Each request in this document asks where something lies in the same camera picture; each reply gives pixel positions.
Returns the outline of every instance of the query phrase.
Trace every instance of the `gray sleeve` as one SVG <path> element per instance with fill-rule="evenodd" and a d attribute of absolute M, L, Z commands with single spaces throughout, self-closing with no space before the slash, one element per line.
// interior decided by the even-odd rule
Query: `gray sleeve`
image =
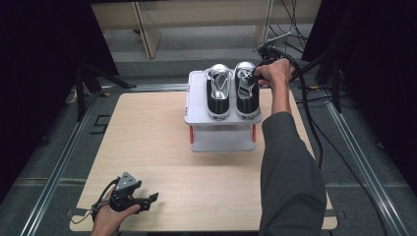
<path fill-rule="evenodd" d="M 315 159 L 288 112 L 263 124 L 266 149 L 261 169 L 260 235 L 319 235 L 327 205 L 326 186 Z"/>

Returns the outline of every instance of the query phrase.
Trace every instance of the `tripod leg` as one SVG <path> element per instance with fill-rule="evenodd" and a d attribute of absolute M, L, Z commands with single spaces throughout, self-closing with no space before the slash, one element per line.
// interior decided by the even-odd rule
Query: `tripod leg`
<path fill-rule="evenodd" d="M 116 84 L 116 85 L 118 85 L 118 86 L 120 86 L 120 87 L 122 87 L 124 89 L 131 89 L 131 88 L 135 88 L 136 87 L 135 85 L 130 85 L 130 84 L 128 84 L 128 83 L 120 80 L 119 78 L 116 78 L 116 77 L 114 77 L 114 76 L 112 76 L 112 75 L 110 75 L 108 73 L 105 73 L 105 72 L 101 71 L 100 69 L 94 67 L 93 65 L 87 65 L 87 67 L 91 71 L 93 71 L 95 73 L 98 73 L 99 75 L 101 75 L 105 79 L 111 81 L 112 83 L 114 83 L 114 84 Z"/>
<path fill-rule="evenodd" d="M 317 84 L 323 85 L 328 82 L 328 75 L 331 72 L 332 65 L 333 65 L 333 62 L 332 62 L 331 57 L 329 57 L 328 52 L 325 52 L 325 55 L 320 65 L 319 72 L 316 75 Z"/>
<path fill-rule="evenodd" d="M 318 58 L 314 59 L 312 62 L 310 62 L 309 64 L 307 64 L 303 68 L 301 68 L 301 73 L 303 73 L 303 75 L 304 75 L 307 72 L 311 71 L 313 68 L 315 68 L 316 66 L 321 64 L 324 61 L 324 58 L 325 58 L 325 54 L 320 55 Z M 291 80 L 295 80 L 297 78 L 298 78 L 298 75 L 296 73 L 294 73 Z"/>
<path fill-rule="evenodd" d="M 79 108 L 79 116 L 77 121 L 80 121 L 83 117 L 84 113 L 86 112 L 86 101 L 84 98 L 84 88 L 83 88 L 83 79 L 81 75 L 81 67 L 79 66 L 76 73 L 76 89 L 77 89 L 77 102 Z"/>
<path fill-rule="evenodd" d="M 339 76 L 339 65 L 337 59 L 333 58 L 333 80 L 332 80 L 332 101 L 333 106 L 336 108 L 337 112 L 341 112 L 340 109 L 340 76 Z"/>

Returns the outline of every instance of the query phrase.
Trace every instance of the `wooden tabletop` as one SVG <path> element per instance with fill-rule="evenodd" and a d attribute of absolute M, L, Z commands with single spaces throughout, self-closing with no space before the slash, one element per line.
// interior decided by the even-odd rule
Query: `wooden tabletop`
<path fill-rule="evenodd" d="M 256 231 L 261 219 L 260 170 L 265 149 L 261 124 L 252 151 L 193 152 L 184 121 L 187 93 L 122 94 L 89 173 L 78 208 L 90 208 L 107 184 L 129 172 L 142 181 L 135 198 L 159 192 L 149 211 L 129 216 L 121 231 Z M 292 113 L 310 152 L 296 103 Z M 262 89 L 263 119 L 270 116 L 271 93 Z M 328 199 L 328 209 L 332 209 Z M 74 216 L 78 221 L 82 217 Z M 325 217 L 323 229 L 337 225 Z M 91 231 L 90 218 L 71 223 L 73 231 Z"/>

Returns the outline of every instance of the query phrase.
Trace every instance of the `pair of sneakers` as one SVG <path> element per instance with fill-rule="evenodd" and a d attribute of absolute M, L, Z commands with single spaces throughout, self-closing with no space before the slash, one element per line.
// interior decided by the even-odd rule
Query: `pair of sneakers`
<path fill-rule="evenodd" d="M 252 120 L 260 113 L 258 83 L 251 83 L 255 70 L 251 62 L 240 62 L 234 71 L 216 64 L 205 71 L 208 98 L 208 115 L 214 120 L 224 120 L 230 113 L 229 94 L 232 80 L 236 89 L 236 111 L 241 119 Z"/>

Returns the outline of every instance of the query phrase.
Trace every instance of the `wire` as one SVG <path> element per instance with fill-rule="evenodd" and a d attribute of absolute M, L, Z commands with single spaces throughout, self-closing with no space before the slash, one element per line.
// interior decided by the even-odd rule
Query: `wire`
<path fill-rule="evenodd" d="M 105 195 L 105 193 L 107 193 L 107 190 L 110 189 L 110 187 L 114 184 L 117 184 L 120 180 L 120 177 L 117 177 L 116 179 L 112 180 L 107 187 L 105 187 L 105 189 L 103 190 L 103 192 L 101 193 L 100 197 L 98 198 L 97 202 L 95 203 L 95 205 L 92 206 L 92 211 L 98 211 L 99 210 L 99 206 L 103 200 L 103 197 Z"/>
<path fill-rule="evenodd" d="M 101 209 L 102 207 L 104 207 L 104 206 L 107 206 L 107 205 L 109 205 L 110 203 L 105 203 L 105 204 L 102 204 L 102 205 L 100 205 L 99 207 L 98 207 L 98 209 Z"/>
<path fill-rule="evenodd" d="M 369 191 L 365 188 L 365 186 L 363 185 L 362 181 L 359 179 L 359 177 L 356 175 L 356 173 L 353 171 L 352 167 L 349 165 L 349 163 L 347 163 L 346 158 L 341 154 L 341 152 L 335 147 L 335 145 L 330 141 L 330 139 L 325 135 L 325 133 L 322 131 L 322 129 L 320 129 L 320 127 L 317 125 L 317 123 L 313 120 L 312 121 L 314 123 L 314 125 L 316 126 L 316 128 L 319 130 L 319 132 L 322 134 L 322 136 L 328 141 L 328 143 L 331 145 L 331 147 L 337 152 L 337 154 L 340 156 L 341 160 L 343 161 L 343 163 L 346 165 L 347 169 L 350 171 L 350 173 L 352 174 L 352 176 L 355 178 L 356 182 L 358 182 L 358 184 L 361 186 L 361 188 L 363 189 L 363 191 L 365 192 L 365 194 L 368 196 L 369 200 L 371 201 L 372 206 L 374 207 L 375 212 L 377 213 L 377 217 L 378 220 L 381 224 L 381 227 L 383 228 L 384 231 L 384 235 L 387 235 L 387 229 L 386 226 L 384 225 L 383 222 L 383 217 L 381 216 L 380 211 L 378 210 L 378 206 L 377 203 L 375 202 L 375 200 L 372 198 L 371 194 L 369 193 Z"/>
<path fill-rule="evenodd" d="M 329 100 L 326 100 L 326 102 L 321 104 L 321 105 L 309 105 L 309 107 L 324 107 L 324 106 L 328 105 L 328 103 L 329 103 Z M 302 105 L 298 106 L 298 103 L 297 103 L 297 107 L 300 108 L 300 109 L 304 108 Z"/>
<path fill-rule="evenodd" d="M 269 26 L 270 30 L 273 32 L 273 34 L 275 34 L 275 36 L 278 36 L 278 33 L 275 32 L 275 30 L 273 30 L 272 26 Z"/>
<path fill-rule="evenodd" d="M 294 49 L 294 50 L 298 51 L 298 52 L 299 52 L 299 53 L 301 53 L 301 54 L 303 54 L 303 52 L 304 52 L 304 51 L 302 51 L 302 50 L 298 49 L 297 47 L 295 47 L 295 46 L 291 45 L 291 44 L 288 42 L 288 40 L 286 40 L 286 41 L 284 42 L 284 44 L 285 44 L 285 47 L 286 47 L 286 46 L 289 46 L 289 47 L 291 47 L 292 49 Z"/>
<path fill-rule="evenodd" d="M 307 101 L 315 101 L 315 100 L 321 100 L 321 99 L 329 100 L 330 98 L 332 98 L 332 96 L 319 96 L 319 97 L 307 99 Z M 303 99 L 300 99 L 300 98 L 294 98 L 294 99 L 297 100 L 296 102 L 297 104 L 303 102 Z"/>
<path fill-rule="evenodd" d="M 71 222 L 73 222 L 73 224 L 79 224 L 83 222 L 87 217 L 89 217 L 91 212 L 92 212 L 92 208 L 88 209 L 88 213 L 86 214 L 86 216 L 84 216 L 84 218 L 80 219 L 79 221 L 74 221 L 73 219 L 71 219 Z"/>
<path fill-rule="evenodd" d="M 307 43 L 307 37 L 305 37 L 302 33 L 301 33 L 301 31 L 298 29 L 298 27 L 297 27 L 297 22 L 296 22 L 296 16 L 295 16 L 295 10 L 296 10 L 296 6 L 297 6 L 297 1 L 296 0 L 292 0 L 291 1 L 291 4 L 292 4 L 292 14 L 289 12 L 289 10 L 288 10 L 288 8 L 287 8 L 287 6 L 285 5 L 285 3 L 284 3 L 284 1 L 283 0 L 281 0 L 281 3 L 282 3 L 282 6 L 285 8 L 285 11 L 287 12 L 287 15 L 288 15 L 288 17 L 289 17 L 289 19 L 291 20 L 291 24 L 290 24 L 290 30 L 291 30 L 291 28 L 295 28 L 295 30 L 296 30 L 296 32 L 297 32 L 297 36 L 295 36 L 295 37 L 297 37 L 298 38 L 298 41 L 299 41 L 299 43 L 300 43 L 300 46 L 303 48 L 303 51 L 304 51 L 304 45 Z"/>
<path fill-rule="evenodd" d="M 307 121 L 309 123 L 309 127 L 310 130 L 312 131 L 313 137 L 315 138 L 318 148 L 319 148 L 319 169 L 322 169 L 322 163 L 323 163 L 323 147 L 322 147 L 322 143 L 320 142 L 319 136 L 317 135 L 317 132 L 314 128 L 313 125 L 313 118 L 310 114 L 310 109 L 309 109 L 309 103 L 307 100 L 307 89 L 306 89 L 306 82 L 304 80 L 304 76 L 303 76 L 303 72 L 301 71 L 300 66 L 298 65 L 298 63 L 294 60 L 294 58 L 292 58 L 290 55 L 282 52 L 281 50 L 275 48 L 274 50 L 276 50 L 277 52 L 279 52 L 283 57 L 285 57 L 293 66 L 295 69 L 295 72 L 298 75 L 298 78 L 300 79 L 300 84 L 301 84 L 301 94 L 303 96 L 303 106 L 304 106 L 304 111 L 306 112 L 306 116 L 307 116 Z"/>
<path fill-rule="evenodd" d="M 281 30 L 283 33 L 286 33 L 287 31 L 284 31 L 284 29 L 282 29 L 279 25 L 277 25 L 279 30 Z"/>

